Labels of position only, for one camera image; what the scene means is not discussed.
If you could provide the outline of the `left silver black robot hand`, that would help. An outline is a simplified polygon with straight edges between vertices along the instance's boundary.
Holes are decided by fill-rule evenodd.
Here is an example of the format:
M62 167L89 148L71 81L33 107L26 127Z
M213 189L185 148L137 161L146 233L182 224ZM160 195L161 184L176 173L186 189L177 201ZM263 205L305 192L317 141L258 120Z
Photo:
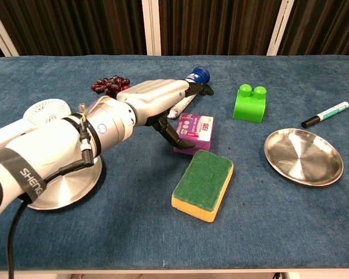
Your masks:
M208 84L183 79L157 79L123 90L117 93L116 99L133 109L137 126L152 126L173 147L191 149L195 144L181 139L169 124L167 116L170 109L185 97L213 94L214 91Z

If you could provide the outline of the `purple box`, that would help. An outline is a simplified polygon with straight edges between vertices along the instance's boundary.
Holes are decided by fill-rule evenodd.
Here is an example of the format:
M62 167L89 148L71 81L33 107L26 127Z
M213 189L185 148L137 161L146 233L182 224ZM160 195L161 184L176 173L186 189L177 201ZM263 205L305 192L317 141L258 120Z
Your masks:
M193 113L181 113L179 116L176 131L180 139L195 144L190 149L179 149L173 147L176 153L193 155L202 149L209 151L213 129L213 117L197 115Z

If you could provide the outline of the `green yellow sponge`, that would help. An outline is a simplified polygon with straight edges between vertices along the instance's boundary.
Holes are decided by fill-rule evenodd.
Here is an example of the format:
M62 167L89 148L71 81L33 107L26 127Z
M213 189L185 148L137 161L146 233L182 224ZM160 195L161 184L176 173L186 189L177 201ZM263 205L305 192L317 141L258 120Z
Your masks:
M230 159L197 151L172 192L171 206L202 221L214 222L233 170Z

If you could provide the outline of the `red grape bunch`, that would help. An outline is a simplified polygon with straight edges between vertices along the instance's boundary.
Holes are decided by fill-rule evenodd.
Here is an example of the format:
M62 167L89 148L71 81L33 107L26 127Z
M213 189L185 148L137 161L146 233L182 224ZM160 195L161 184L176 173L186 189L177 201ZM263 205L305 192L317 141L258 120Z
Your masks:
M91 84L91 90L95 93L105 94L114 99L116 99L119 92L128 88L130 88L130 80L117 75L110 78L99 78L95 83Z

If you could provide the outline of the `white bottle blue cap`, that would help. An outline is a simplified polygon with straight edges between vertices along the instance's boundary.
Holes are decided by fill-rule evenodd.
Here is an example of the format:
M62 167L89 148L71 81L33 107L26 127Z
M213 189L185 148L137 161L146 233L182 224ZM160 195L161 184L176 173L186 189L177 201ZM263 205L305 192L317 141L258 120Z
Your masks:
M207 84L210 79L209 71L202 67L198 66L192 70L192 72L185 78L189 83L203 83ZM184 109L190 104L190 102L195 98L195 95L185 97L180 102L175 104L169 111L168 118L175 119L177 118Z

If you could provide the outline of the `green toy building block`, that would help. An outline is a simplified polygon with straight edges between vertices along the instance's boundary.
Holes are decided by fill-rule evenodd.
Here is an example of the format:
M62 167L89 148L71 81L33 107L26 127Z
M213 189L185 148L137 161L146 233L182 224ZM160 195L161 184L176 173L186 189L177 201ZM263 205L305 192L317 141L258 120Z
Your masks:
M252 88L242 84L237 90L233 119L261 123L266 108L267 90L263 86Z

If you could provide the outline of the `dark brown curtain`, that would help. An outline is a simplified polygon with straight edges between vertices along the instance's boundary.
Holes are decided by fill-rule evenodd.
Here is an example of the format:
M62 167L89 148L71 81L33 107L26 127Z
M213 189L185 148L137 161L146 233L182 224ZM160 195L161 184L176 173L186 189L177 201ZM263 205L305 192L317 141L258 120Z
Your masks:
M282 0L159 0L162 55L266 55ZM146 55L141 0L0 0L19 55ZM295 0L278 55L349 55L349 0Z

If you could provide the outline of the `white handheld fan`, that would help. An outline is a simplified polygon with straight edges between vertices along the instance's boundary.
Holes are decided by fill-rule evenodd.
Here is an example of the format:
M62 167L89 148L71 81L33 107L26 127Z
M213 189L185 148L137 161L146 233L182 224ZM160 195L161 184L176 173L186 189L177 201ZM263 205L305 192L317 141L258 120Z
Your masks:
M61 99L45 99L30 106L21 119L0 128L0 148L9 141L45 124L71 114L69 105Z

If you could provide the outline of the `steel plate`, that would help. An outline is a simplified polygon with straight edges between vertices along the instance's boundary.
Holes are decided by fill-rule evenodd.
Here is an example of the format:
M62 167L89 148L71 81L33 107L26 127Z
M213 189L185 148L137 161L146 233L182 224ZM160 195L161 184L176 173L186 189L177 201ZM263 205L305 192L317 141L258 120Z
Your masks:
M69 173L51 181L45 192L28 207L34 210L56 210L67 207L85 197L97 185L102 173L101 157L94 165Z
M268 163L280 175L311 187L324 187L343 175L339 152L322 137L297 128L272 132L263 151Z

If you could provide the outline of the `blue table cloth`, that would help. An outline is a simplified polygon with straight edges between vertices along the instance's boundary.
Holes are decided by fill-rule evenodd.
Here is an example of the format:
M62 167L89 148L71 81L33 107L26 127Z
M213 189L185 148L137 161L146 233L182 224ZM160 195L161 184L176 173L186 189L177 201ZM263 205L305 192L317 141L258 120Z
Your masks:
M340 102L349 103L349 56L19 56L0 58L0 128L32 104L91 103L98 78L132 84L210 74L213 96L188 111L212 116L211 151L234 173L213 223L171 206L191 158L151 127L103 154L106 170L87 198L52 212L27 209L14 241L16 270L349 268L349 108L311 127L341 154L344 173L306 187L274 171L265 138ZM261 123L233 119L240 85L266 88Z

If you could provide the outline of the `white marker black cap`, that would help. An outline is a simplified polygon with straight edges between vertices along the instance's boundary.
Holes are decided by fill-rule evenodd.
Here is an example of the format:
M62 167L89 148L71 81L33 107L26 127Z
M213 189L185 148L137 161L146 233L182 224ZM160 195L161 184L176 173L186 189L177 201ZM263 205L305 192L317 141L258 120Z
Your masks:
M308 120L305 120L304 122L301 123L301 127L302 128L308 128L311 127L313 125L315 125L316 123L319 123L325 119L328 119L329 117L332 117L344 110L346 110L349 107L349 103L344 101L341 102L331 108L326 109L323 112L318 113L317 115L311 117Z

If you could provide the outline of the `white wide frame post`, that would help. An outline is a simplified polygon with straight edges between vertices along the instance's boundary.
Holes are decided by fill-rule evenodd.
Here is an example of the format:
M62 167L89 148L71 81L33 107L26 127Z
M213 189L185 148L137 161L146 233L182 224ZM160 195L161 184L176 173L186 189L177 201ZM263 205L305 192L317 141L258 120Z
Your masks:
M161 56L159 0L141 0L148 56Z

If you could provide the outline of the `white slanted frame post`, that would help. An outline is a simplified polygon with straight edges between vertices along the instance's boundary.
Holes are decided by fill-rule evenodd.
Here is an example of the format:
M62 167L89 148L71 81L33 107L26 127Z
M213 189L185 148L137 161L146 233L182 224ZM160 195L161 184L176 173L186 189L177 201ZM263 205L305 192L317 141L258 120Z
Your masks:
M0 20L0 49L3 52L4 56L12 57L19 56L19 53L11 40L6 28Z
M276 56L289 20L295 0L282 0L277 14L276 23L270 38L267 56Z

